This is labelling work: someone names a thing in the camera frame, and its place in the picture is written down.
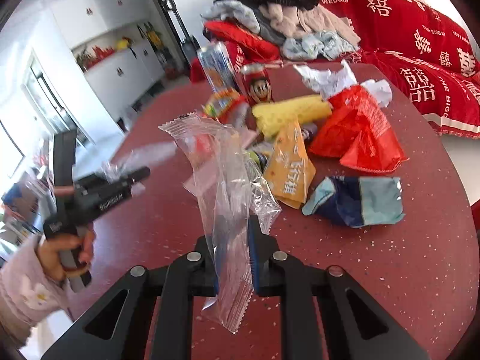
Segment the left hand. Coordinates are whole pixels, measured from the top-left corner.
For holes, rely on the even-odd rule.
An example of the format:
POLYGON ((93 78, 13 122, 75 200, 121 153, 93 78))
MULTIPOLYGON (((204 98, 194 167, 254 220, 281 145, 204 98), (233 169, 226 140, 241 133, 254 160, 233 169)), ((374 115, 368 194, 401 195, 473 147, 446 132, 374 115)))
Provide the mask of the left hand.
POLYGON ((60 253, 67 250, 80 248, 79 262, 90 265, 94 258, 94 242, 96 233, 94 225, 89 223, 86 227, 80 227, 84 231, 84 236, 73 236, 71 234, 61 234, 53 239, 44 239, 40 241, 36 250, 36 255, 41 264, 43 272, 53 281, 63 281, 67 277, 60 261, 60 253))

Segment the pink floral sleeve forearm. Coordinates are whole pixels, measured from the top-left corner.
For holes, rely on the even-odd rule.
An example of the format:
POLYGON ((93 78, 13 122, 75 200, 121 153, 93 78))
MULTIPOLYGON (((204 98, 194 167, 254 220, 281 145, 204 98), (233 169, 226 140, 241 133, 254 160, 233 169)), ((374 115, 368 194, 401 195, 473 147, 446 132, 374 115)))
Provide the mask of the pink floral sleeve forearm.
POLYGON ((25 346, 38 323, 68 310, 65 285, 47 277, 40 264, 40 240, 28 238, 1 268, 1 333, 16 349, 25 346))

